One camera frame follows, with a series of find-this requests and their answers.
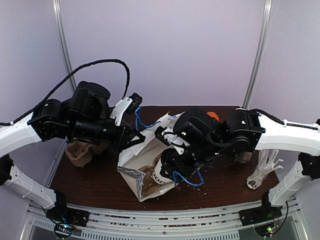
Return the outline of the blue checkered paper bag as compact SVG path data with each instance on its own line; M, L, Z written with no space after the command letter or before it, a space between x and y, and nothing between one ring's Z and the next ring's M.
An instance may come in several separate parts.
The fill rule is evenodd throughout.
M160 185L159 189L154 193L145 197L142 196L143 180L146 174L139 171L139 168L146 165L151 166L154 158L168 148L167 145L156 138L156 129L157 127L172 127L180 115L181 113L175 115L166 113L158 118L155 126L146 128L141 132L145 136L145 141L143 143L134 145L124 150L119 155L117 171L122 175L139 202L159 197L179 185L181 182L189 183L189 178L171 179L172 182Z

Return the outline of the white paper coffee cup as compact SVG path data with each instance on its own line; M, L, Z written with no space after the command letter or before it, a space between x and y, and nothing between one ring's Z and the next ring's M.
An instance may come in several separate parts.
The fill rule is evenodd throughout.
M166 171L163 167L161 159L159 159L155 165L151 177L158 185L165 185L173 182L168 176L166 176Z

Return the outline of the single cardboard cup carrier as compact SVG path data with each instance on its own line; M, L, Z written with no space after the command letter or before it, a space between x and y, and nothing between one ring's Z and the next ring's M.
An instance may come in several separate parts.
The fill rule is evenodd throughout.
M143 172L146 174L143 179L143 187L141 191L142 197L153 194L160 187L160 184L156 183L153 179L153 172L160 158L161 158L161 155L159 154L154 158L152 165L145 165L138 169L140 172Z

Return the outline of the cardboard cup carrier stack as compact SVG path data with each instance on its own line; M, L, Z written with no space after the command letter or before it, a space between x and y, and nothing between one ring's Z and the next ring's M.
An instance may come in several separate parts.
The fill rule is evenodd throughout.
M79 168L83 168L90 163L95 155L101 154L108 148L108 143L100 143L98 145L74 141L69 143L65 149L65 154L70 162Z

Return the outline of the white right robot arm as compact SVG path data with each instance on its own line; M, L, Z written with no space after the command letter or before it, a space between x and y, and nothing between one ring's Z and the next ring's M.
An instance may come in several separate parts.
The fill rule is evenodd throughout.
M307 180L320 176L318 122L291 122L260 109L243 108L231 111L221 122L194 107L185 111L173 127L158 127L155 136L167 146L152 173L160 185L186 181L206 164L220 168L244 162L246 154L255 151L297 152L293 168L267 191L266 202L257 208L256 216L261 221L268 220Z

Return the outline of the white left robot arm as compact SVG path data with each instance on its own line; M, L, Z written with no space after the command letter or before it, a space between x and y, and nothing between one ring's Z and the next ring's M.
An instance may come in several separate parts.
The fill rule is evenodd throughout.
M54 98L42 102L22 119L0 129L0 183L13 188L24 198L39 204L61 222L72 218L65 195L47 188L23 173L18 167L26 160L31 169L53 151L49 141L62 139L86 144L112 145L117 152L140 144L145 137L123 118L142 103L133 93L110 107L110 92L103 86L82 81L73 95L64 101Z

